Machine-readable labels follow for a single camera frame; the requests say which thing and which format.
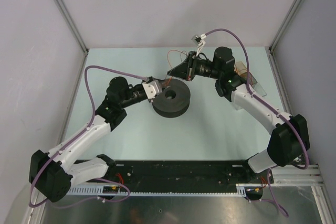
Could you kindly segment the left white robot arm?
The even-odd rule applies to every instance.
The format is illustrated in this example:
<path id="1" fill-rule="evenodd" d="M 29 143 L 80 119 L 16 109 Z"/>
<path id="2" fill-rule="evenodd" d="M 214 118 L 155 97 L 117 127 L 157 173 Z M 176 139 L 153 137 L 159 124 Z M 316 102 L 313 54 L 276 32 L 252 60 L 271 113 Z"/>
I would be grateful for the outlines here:
<path id="1" fill-rule="evenodd" d="M 29 182 L 46 200 L 58 202 L 74 186 L 101 178 L 115 178 L 115 162 L 105 154 L 77 163 L 77 159 L 97 140 L 112 132 L 127 116 L 126 108 L 142 101 L 152 102 L 167 87 L 165 80 L 148 78 L 135 86 L 126 78 L 109 82 L 106 96 L 93 111 L 90 121 L 71 139 L 47 152 L 37 150 L 31 157 Z"/>

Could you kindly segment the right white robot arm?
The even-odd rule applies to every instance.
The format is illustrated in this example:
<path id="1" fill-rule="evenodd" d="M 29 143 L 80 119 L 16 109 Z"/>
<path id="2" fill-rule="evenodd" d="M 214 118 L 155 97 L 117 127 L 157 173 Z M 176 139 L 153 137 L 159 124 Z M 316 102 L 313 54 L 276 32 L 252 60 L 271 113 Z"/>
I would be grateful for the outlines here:
<path id="1" fill-rule="evenodd" d="M 167 72 L 168 76 L 192 81 L 195 76 L 215 79 L 215 89 L 220 97 L 247 111 L 270 134 L 267 148 L 247 160 L 242 169 L 243 179 L 254 183 L 261 172 L 276 166 L 293 164 L 303 155 L 306 169 L 310 148 L 306 119 L 274 108 L 248 84 L 247 78 L 235 71 L 233 52 L 227 47 L 218 47 L 212 60 L 202 59 L 196 51 L 190 51 L 186 59 Z"/>

